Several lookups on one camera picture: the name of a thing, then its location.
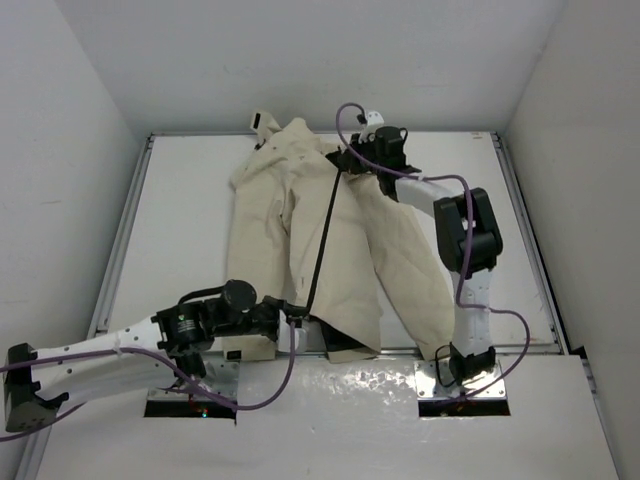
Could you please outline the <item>beige jacket with black lining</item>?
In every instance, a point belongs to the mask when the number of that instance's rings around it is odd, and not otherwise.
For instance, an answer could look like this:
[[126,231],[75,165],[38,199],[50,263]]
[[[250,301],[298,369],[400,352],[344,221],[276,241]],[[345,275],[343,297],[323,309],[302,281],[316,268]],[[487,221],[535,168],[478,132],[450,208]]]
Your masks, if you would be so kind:
[[257,148],[231,178],[228,277],[308,307],[333,363],[381,351],[385,293],[431,358],[453,336],[454,305],[414,209],[372,175],[339,172],[329,160],[338,146],[303,119],[280,125],[258,111],[252,128]]

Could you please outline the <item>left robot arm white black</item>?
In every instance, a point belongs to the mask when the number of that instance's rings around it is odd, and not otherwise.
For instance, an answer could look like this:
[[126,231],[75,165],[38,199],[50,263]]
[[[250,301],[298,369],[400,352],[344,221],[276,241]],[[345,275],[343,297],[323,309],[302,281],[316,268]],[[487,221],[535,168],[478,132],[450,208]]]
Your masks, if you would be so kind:
[[207,385],[203,354],[219,338],[259,335],[294,357],[306,347],[309,306],[258,298],[246,281],[184,295],[174,306],[101,336],[56,348],[12,346],[1,368],[3,441],[38,432],[85,403],[139,389],[185,394],[234,412],[242,405]]

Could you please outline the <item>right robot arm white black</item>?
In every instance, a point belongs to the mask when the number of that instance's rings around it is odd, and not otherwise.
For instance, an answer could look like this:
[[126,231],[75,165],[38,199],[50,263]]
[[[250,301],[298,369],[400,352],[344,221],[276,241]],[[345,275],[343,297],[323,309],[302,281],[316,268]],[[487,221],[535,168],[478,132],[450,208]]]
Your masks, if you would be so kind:
[[496,365],[489,328],[489,285],[503,239],[487,191],[456,174],[426,176],[407,161],[405,128],[382,126],[339,136],[332,163],[350,174],[373,174],[382,193],[434,220],[437,251],[451,275],[455,325],[449,343],[452,383],[462,386]]

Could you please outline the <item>silver front mounting rail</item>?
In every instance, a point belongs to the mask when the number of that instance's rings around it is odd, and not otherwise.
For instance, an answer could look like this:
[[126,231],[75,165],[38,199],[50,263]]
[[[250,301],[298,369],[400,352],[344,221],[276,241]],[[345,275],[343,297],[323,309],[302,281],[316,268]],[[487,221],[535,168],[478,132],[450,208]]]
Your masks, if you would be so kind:
[[501,366],[484,369],[458,384],[449,369],[450,358],[419,361],[403,353],[374,359],[332,364],[318,355],[298,355],[287,383],[295,380],[314,387],[324,386],[333,394],[378,392],[392,397],[395,387],[414,391],[419,403],[448,405],[466,398],[481,402],[504,402],[506,387]]

